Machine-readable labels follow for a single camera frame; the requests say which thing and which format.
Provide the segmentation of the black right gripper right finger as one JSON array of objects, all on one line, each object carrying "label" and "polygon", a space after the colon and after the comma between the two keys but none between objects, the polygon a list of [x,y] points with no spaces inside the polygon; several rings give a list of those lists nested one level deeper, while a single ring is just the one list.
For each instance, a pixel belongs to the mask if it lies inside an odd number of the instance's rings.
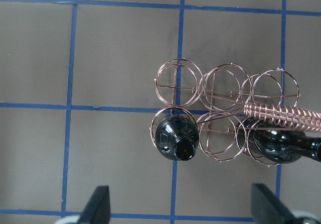
[{"label": "black right gripper right finger", "polygon": [[292,212],[263,183],[251,186],[251,215],[258,224],[296,222]]}]

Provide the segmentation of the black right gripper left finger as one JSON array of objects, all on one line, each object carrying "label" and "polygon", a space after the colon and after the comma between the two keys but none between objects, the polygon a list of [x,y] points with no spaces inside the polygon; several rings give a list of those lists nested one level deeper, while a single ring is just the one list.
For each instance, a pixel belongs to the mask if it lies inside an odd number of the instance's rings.
[{"label": "black right gripper left finger", "polygon": [[78,223],[105,223],[111,219],[109,186],[97,186],[82,211]]}]

